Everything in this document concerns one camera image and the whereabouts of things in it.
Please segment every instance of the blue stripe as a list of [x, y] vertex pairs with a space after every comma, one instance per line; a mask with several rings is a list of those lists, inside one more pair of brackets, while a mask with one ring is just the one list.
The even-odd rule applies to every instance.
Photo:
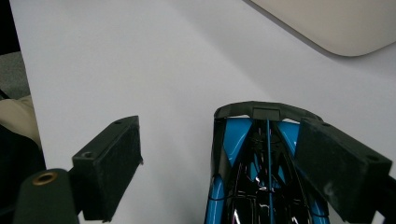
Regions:
[[267, 147], [268, 147], [268, 175], [269, 175], [269, 192], [270, 192], [270, 223], [274, 224], [274, 206], [273, 206], [273, 199], [272, 199], [272, 162], [271, 162], [271, 134], [270, 134], [270, 120], [267, 120]]
[[206, 224], [220, 224], [224, 206], [224, 184], [219, 175], [213, 180], [206, 208]]
[[251, 123], [252, 119], [227, 119], [223, 146], [231, 166], [245, 142]]
[[291, 155], [294, 157], [300, 124], [280, 121], [277, 123], [277, 127], [282, 133], [283, 138], [286, 140]]

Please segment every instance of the white surface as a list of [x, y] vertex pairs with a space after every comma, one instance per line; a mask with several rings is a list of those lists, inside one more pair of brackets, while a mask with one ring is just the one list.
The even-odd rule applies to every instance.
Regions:
[[395, 45], [322, 54], [239, 0], [11, 6], [49, 168], [140, 117], [145, 164], [113, 223], [204, 222], [213, 113], [229, 103], [308, 109], [396, 161]]
[[394, 0], [252, 1], [339, 55], [363, 55], [396, 41]]

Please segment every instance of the screw hole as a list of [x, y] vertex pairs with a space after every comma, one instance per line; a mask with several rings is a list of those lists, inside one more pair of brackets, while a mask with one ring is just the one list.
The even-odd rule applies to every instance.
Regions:
[[36, 177], [35, 179], [33, 179], [33, 184], [36, 186], [46, 185], [46, 184], [54, 181], [57, 176], [58, 176], [58, 174], [55, 172], [44, 173], [44, 174]]
[[82, 153], [81, 156], [82, 156], [82, 157], [85, 157], [85, 158], [91, 158], [91, 157], [93, 157], [93, 153], [91, 153], [91, 152], [84, 152], [84, 153]]

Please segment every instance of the rc car body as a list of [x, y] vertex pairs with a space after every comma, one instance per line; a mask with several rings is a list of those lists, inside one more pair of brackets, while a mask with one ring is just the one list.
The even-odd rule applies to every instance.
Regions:
[[205, 223], [327, 224], [327, 203], [293, 163], [299, 121], [290, 105], [244, 102], [215, 113]]

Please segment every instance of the black plastic mount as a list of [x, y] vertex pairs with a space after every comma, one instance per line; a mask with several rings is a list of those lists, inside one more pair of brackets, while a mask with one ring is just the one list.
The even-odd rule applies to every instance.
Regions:
[[215, 119], [229, 117], [249, 116], [252, 119], [269, 119], [281, 121], [292, 119], [300, 121], [301, 118], [322, 120], [318, 115], [292, 105], [268, 102], [241, 102], [220, 107], [215, 112]]
[[110, 221], [142, 162], [138, 117], [108, 125], [73, 156], [70, 178], [77, 210], [86, 220]]
[[112, 122], [73, 157], [69, 172], [23, 182], [13, 223], [78, 223], [81, 210], [87, 220], [110, 221], [142, 162], [138, 116]]
[[346, 133], [317, 119], [302, 119], [295, 162], [343, 220], [371, 223], [376, 210], [389, 223], [395, 220], [392, 162]]

